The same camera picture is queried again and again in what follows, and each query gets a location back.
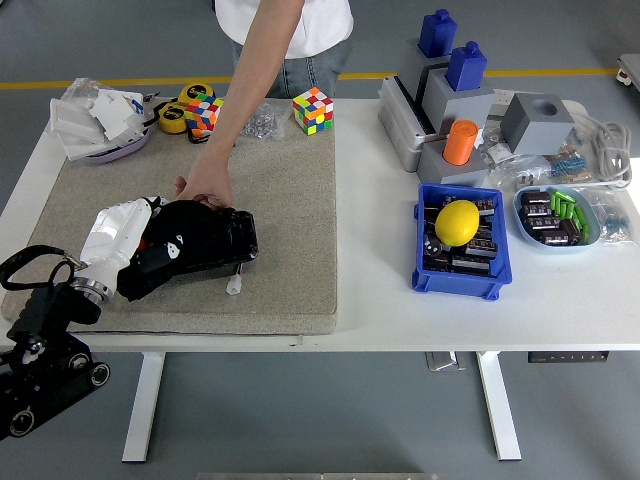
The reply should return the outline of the person's hand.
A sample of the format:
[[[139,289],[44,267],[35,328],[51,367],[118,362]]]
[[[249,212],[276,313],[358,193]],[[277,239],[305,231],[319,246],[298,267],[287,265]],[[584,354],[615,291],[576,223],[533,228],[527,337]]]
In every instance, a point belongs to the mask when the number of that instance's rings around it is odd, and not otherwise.
[[[194,200],[212,209],[224,209],[233,204],[228,165],[230,153],[222,150],[203,150],[187,178],[175,179],[177,200]]]

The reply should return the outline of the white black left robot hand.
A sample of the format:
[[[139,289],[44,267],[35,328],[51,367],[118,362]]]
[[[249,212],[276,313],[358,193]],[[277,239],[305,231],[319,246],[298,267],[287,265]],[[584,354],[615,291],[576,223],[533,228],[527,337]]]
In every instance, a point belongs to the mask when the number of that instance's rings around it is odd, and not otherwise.
[[[106,301],[116,293],[121,271],[147,274],[182,259],[181,234],[156,241],[144,237],[149,222],[166,204],[159,196],[142,197],[101,210],[82,248],[73,287]]]

